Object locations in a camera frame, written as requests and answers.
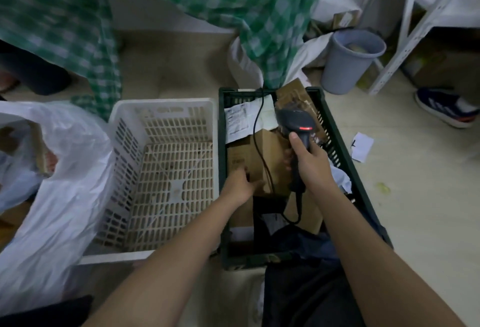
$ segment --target white plastic bag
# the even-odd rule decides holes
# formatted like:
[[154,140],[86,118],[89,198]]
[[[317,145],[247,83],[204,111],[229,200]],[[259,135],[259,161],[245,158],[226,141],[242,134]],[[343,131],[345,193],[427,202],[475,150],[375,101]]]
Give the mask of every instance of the white plastic bag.
[[74,105],[0,102],[0,113],[37,122],[57,156],[52,177],[0,253],[0,315],[62,300],[69,272],[92,241],[113,185],[108,125]]
[[[302,68],[320,56],[327,48],[332,35],[333,33],[329,33],[303,43],[293,58],[283,85],[298,78],[304,87],[311,86],[307,76],[303,74]],[[264,85],[262,71],[247,56],[240,44],[240,38],[235,38],[230,44],[226,60],[227,66],[240,89],[258,89]]]
[[27,121],[2,123],[14,130],[9,136],[18,141],[13,156],[0,151],[0,214],[25,202],[34,194],[43,177],[38,173],[32,145],[31,129]]

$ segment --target shoe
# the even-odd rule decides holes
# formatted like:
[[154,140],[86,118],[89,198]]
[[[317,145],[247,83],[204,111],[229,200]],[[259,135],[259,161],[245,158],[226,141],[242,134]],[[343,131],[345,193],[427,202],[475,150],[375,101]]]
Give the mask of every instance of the shoe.
[[415,93],[415,101],[420,108],[455,128],[471,127],[480,112],[448,89],[420,88]]

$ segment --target dark green plastic crate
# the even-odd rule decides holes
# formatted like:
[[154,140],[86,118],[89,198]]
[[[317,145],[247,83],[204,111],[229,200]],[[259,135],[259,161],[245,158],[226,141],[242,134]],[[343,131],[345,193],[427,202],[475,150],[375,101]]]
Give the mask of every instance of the dark green plastic crate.
[[[219,117],[218,117],[218,151],[219,151],[219,185],[220,189],[223,188],[225,179],[227,178],[227,149],[225,146],[225,108],[230,108],[236,104],[252,101],[256,98],[261,98],[262,94],[260,91],[237,91],[236,89],[231,88],[220,88],[218,91],[218,101],[219,101]],[[277,101],[277,96],[275,95],[274,90],[265,89],[263,91],[264,95],[272,94],[273,101]],[[345,147],[342,137],[340,136],[339,130],[333,120],[332,113],[328,109],[327,103],[325,102],[325,96],[323,91],[318,87],[309,87],[307,88],[307,93],[310,95],[317,111],[319,113],[318,119],[325,130],[325,133],[328,137],[327,143],[324,145],[325,151],[327,151],[330,160],[333,161],[335,166],[342,169],[347,173],[352,181],[352,194],[354,197],[353,204],[362,212],[367,213],[370,218],[378,225],[380,222],[375,210],[370,203],[370,200],[367,196],[365,188],[360,181],[359,175],[353,162],[351,160],[350,154]],[[392,245],[390,238],[388,237],[387,231],[380,227],[379,233],[386,243],[390,246]],[[232,256],[229,255],[229,245],[230,245],[230,226],[226,225],[225,229],[222,232],[221,241],[220,241],[220,255],[222,259],[222,265],[225,270],[237,270],[237,269],[249,269],[253,267],[265,266],[267,263],[278,263],[285,260],[290,260],[293,258],[291,252],[276,252],[276,253],[264,253],[264,254],[251,254],[243,256]]]

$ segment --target barcode scanner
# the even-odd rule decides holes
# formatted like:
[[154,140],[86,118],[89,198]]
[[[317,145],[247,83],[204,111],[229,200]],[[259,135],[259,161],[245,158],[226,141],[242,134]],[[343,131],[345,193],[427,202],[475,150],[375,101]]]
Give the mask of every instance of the barcode scanner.
[[[280,126],[280,131],[282,135],[288,137],[290,132],[295,132],[300,140],[303,142],[303,145],[310,152],[310,135],[313,133],[315,128],[315,121],[309,115],[308,112],[301,109],[280,109],[276,113],[277,121]],[[300,177],[299,173],[299,163],[298,157],[295,152],[293,152],[291,165],[292,168],[292,182],[290,183],[290,190],[295,193],[295,199],[297,202],[297,213],[298,219],[295,222],[290,221],[283,215],[285,220],[290,224],[297,225],[302,218],[302,196],[305,192],[305,184]]]

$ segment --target trash can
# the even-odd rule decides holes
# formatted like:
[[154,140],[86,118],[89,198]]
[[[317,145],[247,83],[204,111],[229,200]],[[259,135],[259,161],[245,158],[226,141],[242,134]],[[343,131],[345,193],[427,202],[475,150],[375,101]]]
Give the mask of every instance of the trash can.
[[375,33],[349,29],[332,36],[327,63],[320,84],[332,94],[348,93],[387,45]]

